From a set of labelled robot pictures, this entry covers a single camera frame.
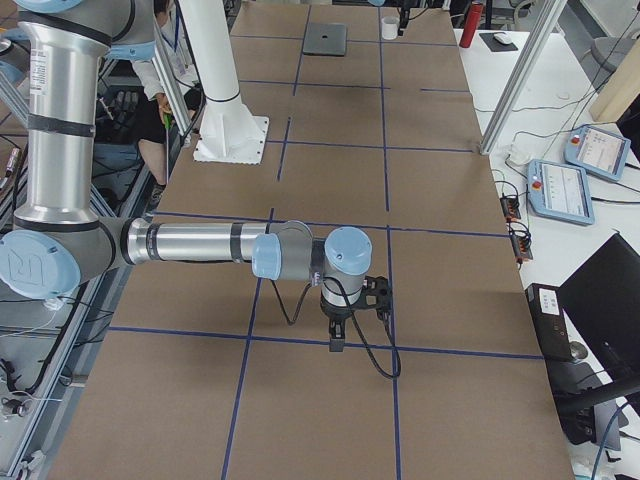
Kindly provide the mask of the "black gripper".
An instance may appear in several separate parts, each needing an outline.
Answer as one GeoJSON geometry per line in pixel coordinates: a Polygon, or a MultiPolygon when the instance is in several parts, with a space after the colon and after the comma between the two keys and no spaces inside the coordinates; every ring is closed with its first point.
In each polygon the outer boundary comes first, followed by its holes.
{"type": "Polygon", "coordinates": [[[346,321],[351,319],[357,324],[355,311],[347,306],[336,306],[330,303],[324,296],[321,297],[321,310],[329,319],[329,351],[339,353],[344,351],[346,339],[346,321]]]}

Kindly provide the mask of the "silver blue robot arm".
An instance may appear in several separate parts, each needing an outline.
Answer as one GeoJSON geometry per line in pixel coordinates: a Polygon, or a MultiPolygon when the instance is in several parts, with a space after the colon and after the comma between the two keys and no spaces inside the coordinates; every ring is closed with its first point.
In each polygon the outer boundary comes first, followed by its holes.
{"type": "Polygon", "coordinates": [[[124,265],[145,262],[247,264],[270,281],[321,290],[329,348],[367,307],[372,244],[355,227],[315,237],[299,221],[156,223],[112,213],[93,182],[99,67],[107,58],[150,60],[166,82],[176,120],[183,96],[148,1],[21,1],[30,43],[26,198],[1,241],[1,278],[36,300],[69,293],[124,265]]]}

